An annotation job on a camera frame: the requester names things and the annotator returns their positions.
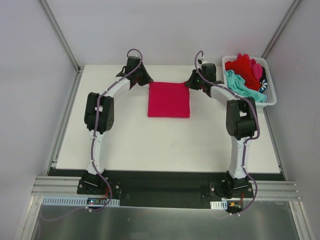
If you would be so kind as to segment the magenta pink t shirt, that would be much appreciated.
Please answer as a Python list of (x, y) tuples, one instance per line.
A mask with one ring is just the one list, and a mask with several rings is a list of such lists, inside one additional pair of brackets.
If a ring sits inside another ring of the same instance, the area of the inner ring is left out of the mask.
[(148, 117), (189, 118), (190, 114), (190, 91), (183, 82), (152, 82), (149, 84)]

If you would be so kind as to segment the white plastic laundry basket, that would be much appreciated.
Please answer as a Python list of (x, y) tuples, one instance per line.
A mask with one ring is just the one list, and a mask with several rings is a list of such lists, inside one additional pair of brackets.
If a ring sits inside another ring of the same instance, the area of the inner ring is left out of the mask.
[[(222, 58), (222, 70), (223, 70), (223, 79), (224, 79), (224, 85), (227, 86), (227, 80), (226, 77), (224, 76), (224, 71), (225, 69), (225, 63), (228, 61), (234, 61), (236, 60), (237, 56), (231, 55), (231, 56), (224, 56)], [(262, 109), (266, 106), (273, 106), (277, 102), (276, 98), (276, 93), (275, 93), (275, 88), (274, 84), (272, 81), (271, 73), (267, 64), (267, 61), (264, 58), (261, 57), (250, 57), (251, 59), (255, 59), (258, 64), (262, 66), (262, 77), (261, 78), (267, 78), (268, 82), (268, 87), (267, 89), (263, 92), (263, 94), (266, 96), (266, 101), (265, 102), (255, 102), (256, 108)]]

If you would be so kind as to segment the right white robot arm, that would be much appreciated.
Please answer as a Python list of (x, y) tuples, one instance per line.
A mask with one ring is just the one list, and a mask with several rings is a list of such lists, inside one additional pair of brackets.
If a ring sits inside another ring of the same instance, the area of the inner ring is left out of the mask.
[(259, 133), (255, 100), (241, 97), (217, 81), (216, 65), (201, 61), (195, 66), (185, 86), (202, 90), (210, 98), (226, 107), (226, 130), (231, 137), (231, 159), (224, 182), (214, 188), (215, 193), (226, 199), (237, 197), (249, 186), (248, 152), (250, 141)]

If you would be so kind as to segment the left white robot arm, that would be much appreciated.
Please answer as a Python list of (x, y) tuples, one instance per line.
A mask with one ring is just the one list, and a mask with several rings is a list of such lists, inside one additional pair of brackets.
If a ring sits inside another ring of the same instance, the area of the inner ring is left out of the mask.
[(110, 190), (102, 174), (104, 144), (115, 121), (115, 101), (136, 84), (145, 86), (153, 82), (139, 56), (127, 57), (126, 65), (114, 82), (102, 93), (90, 92), (87, 96), (84, 123), (89, 131), (90, 159), (77, 188), (80, 195), (103, 195)]

